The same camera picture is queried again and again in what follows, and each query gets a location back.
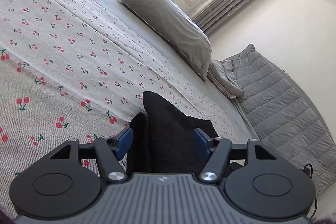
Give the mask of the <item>grey pillow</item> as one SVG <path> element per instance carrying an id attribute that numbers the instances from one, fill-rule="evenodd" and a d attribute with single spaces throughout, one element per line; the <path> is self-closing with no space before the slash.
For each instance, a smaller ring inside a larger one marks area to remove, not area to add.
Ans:
<path id="1" fill-rule="evenodd" d="M 121 0 L 206 81 L 212 48 L 208 37 L 173 0 Z"/>

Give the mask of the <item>folded grey pink quilt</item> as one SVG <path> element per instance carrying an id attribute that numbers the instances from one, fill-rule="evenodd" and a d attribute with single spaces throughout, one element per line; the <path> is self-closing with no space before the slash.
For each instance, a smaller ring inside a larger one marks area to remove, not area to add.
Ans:
<path id="1" fill-rule="evenodd" d="M 233 68 L 232 60 L 211 60 L 207 73 L 208 79 L 229 99 L 239 98 L 244 93 Z"/>

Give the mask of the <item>cherry print bed cloth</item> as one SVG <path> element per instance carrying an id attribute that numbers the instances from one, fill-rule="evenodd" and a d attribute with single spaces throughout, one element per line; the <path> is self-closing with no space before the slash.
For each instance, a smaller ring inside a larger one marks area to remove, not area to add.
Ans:
<path id="1" fill-rule="evenodd" d="M 2 210 L 16 215 L 9 187 L 23 170 L 68 139 L 115 135 L 146 90 L 238 140 L 227 110 L 95 1 L 1 0 Z"/>

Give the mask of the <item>grey quilted headboard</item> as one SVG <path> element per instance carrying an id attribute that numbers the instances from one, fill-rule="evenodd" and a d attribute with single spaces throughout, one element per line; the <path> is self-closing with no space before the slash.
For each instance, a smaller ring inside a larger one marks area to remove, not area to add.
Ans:
<path id="1" fill-rule="evenodd" d="M 250 44 L 222 61 L 242 88 L 238 107 L 256 136 L 298 168 L 310 163 L 316 193 L 335 182 L 335 142 L 305 92 Z"/>

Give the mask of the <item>black pants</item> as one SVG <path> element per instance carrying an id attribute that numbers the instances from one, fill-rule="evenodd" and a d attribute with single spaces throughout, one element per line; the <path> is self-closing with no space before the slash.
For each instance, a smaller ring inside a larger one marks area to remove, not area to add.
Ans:
<path id="1" fill-rule="evenodd" d="M 218 136 L 211 121 L 185 115 L 159 94 L 142 94 L 146 114 L 130 122 L 133 140 L 127 152 L 126 173 L 193 173 L 199 175 L 207 162 L 206 150 L 194 133 L 202 129 Z"/>

